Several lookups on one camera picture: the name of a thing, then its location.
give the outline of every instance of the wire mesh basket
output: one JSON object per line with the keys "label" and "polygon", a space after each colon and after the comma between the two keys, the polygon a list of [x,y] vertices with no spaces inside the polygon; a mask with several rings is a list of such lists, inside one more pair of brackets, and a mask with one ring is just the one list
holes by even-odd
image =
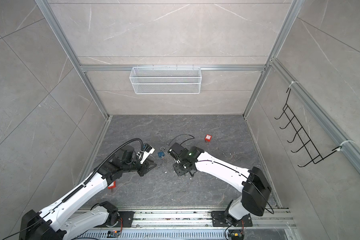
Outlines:
{"label": "wire mesh basket", "polygon": [[129,79],[136,94],[200,93],[202,72],[193,66],[134,67]]}

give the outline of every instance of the robotic arm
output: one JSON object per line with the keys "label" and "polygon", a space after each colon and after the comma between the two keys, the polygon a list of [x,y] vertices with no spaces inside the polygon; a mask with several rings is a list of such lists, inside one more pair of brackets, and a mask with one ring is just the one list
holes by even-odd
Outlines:
{"label": "robotic arm", "polygon": [[[139,141],[141,150],[135,152],[128,146]],[[20,240],[70,240],[86,230],[106,224],[115,226],[119,221],[118,209],[109,202],[102,202],[85,214],[69,217],[96,193],[111,185],[124,172],[137,172],[141,177],[153,169],[156,164],[148,159],[154,148],[135,138],[122,144],[101,162],[94,171],[77,187],[61,199],[43,208],[39,212],[30,210],[21,219]],[[247,214],[264,214],[271,187],[262,171],[256,167],[251,170],[240,168],[211,156],[198,147],[189,150],[177,142],[168,153],[174,158],[173,167],[178,176],[187,172],[191,176],[196,171],[209,173],[235,187],[242,195],[232,200],[224,213],[225,220],[231,225]]]}
{"label": "robotic arm", "polygon": [[240,168],[211,156],[201,148],[191,147],[188,150],[177,142],[170,147],[168,153],[175,160],[173,168],[178,176],[187,172],[191,176],[196,171],[206,172],[242,193],[238,199],[232,200],[225,210],[224,217],[229,224],[236,225],[249,213],[257,216],[264,214],[271,186],[259,168]]}
{"label": "robotic arm", "polygon": [[[128,145],[133,141],[141,143],[141,150],[137,153]],[[19,239],[69,240],[104,223],[110,227],[115,226],[119,219],[118,209],[109,202],[102,202],[78,217],[68,218],[96,193],[120,178],[124,172],[137,172],[142,177],[153,169],[156,164],[148,159],[148,156],[154,150],[149,144],[143,145],[140,139],[131,139],[118,147],[86,180],[59,200],[38,213],[30,210],[24,214],[21,219],[21,229],[24,231],[20,232]]]}

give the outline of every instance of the black wire rack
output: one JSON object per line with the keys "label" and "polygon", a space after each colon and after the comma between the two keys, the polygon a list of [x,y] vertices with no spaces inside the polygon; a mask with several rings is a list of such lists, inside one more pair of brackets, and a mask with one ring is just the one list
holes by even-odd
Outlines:
{"label": "black wire rack", "polygon": [[[289,99],[289,94],[291,93],[291,89],[288,88],[287,91],[286,91],[286,93],[288,93],[288,97],[287,97],[287,100],[285,101],[285,104],[284,104],[284,107],[283,107],[283,113],[280,115],[280,117],[275,118],[275,119],[278,120],[278,119],[280,119],[283,115],[285,115],[285,116],[288,118],[289,122],[288,122],[288,124],[287,124],[285,127],[280,127],[280,129],[285,129],[286,127],[288,127],[289,124],[291,124],[292,127],[293,127],[293,129],[294,129],[295,132],[296,132],[296,133],[295,133],[295,136],[294,136],[293,139],[292,139],[292,141],[288,141],[288,140],[287,140],[287,142],[292,143],[292,142],[295,140],[296,136],[298,136],[299,139],[300,139],[300,141],[301,141],[301,143],[303,144],[302,147],[300,147],[297,151],[291,151],[291,152],[295,153],[295,152],[300,151],[302,148],[305,148],[305,150],[307,151],[309,157],[311,158],[311,160],[310,160],[309,162],[307,162],[307,164],[305,164],[305,165],[303,165],[303,166],[300,166],[300,165],[298,165],[298,166],[299,166],[299,167],[305,167],[305,166],[307,166],[308,164],[310,164],[311,162],[313,162],[314,164],[318,164],[319,162],[323,161],[324,159],[326,159],[327,157],[331,156],[331,155],[334,154],[335,152],[339,151],[339,149],[341,149],[341,146],[338,146],[338,147],[335,147],[334,149],[332,149],[332,150],[331,150],[331,153],[328,154],[328,155],[325,156],[325,157],[323,157],[323,156],[321,155],[321,153],[317,150],[317,147],[316,147],[315,144],[313,143],[311,137],[310,137],[310,136],[308,135],[308,133],[305,131],[305,129],[303,128],[303,126],[302,126],[302,124],[300,123],[299,119],[296,117],[296,115],[293,113],[292,109],[291,109],[291,108],[289,107],[289,105],[288,105],[288,99]],[[292,113],[292,115],[293,115],[292,118],[290,118],[290,117],[286,114],[285,111],[286,111],[287,109],[289,109],[289,110],[291,111],[291,113]],[[293,119],[296,119],[296,120],[297,120],[297,122],[299,123],[300,127],[296,127],[296,126],[293,124],[293,122],[292,122]],[[307,142],[305,142],[305,143],[304,143],[304,141],[302,140],[302,138],[301,138],[301,136],[300,136],[300,134],[299,134],[299,132],[302,133],[302,131],[305,132],[305,134],[307,135],[307,137],[308,137],[308,139],[309,139],[309,140],[308,140]],[[317,151],[317,153],[318,153],[318,155],[315,156],[315,157],[312,157],[311,154],[309,153],[308,149],[307,149],[307,144],[308,144],[309,142],[311,142],[311,144],[313,145],[313,147],[316,149],[316,151]]]}

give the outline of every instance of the dark marble floor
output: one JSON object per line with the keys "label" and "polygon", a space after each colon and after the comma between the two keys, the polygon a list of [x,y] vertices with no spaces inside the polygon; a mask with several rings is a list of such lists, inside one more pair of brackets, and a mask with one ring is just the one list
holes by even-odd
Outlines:
{"label": "dark marble floor", "polygon": [[[159,159],[160,147],[168,149],[169,141],[183,133],[195,139],[183,144],[197,146],[223,161],[239,167],[262,169],[248,128],[241,115],[115,115],[109,125],[93,166],[97,166],[116,147],[131,138],[141,138],[156,150],[151,159],[158,166],[140,177],[136,172],[125,173],[116,181],[116,189],[104,189],[86,203],[86,206],[108,200],[120,207],[132,206],[225,206],[240,193],[231,185],[204,172],[194,177],[178,177],[165,154]],[[213,134],[211,142],[204,141]],[[177,138],[181,143],[186,138]],[[138,142],[132,146],[139,148]],[[269,200],[275,205],[273,197]]]}

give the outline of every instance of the blue padlock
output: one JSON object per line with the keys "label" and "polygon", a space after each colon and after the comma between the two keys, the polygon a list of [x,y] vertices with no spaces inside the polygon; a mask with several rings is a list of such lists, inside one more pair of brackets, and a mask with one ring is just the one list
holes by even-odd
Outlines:
{"label": "blue padlock", "polygon": [[162,148],[164,148],[164,147],[161,147],[161,148],[160,148],[161,151],[159,151],[159,152],[157,153],[158,157],[164,157],[164,156],[165,156],[165,154],[164,154],[165,148],[164,148],[164,150],[162,150]]}

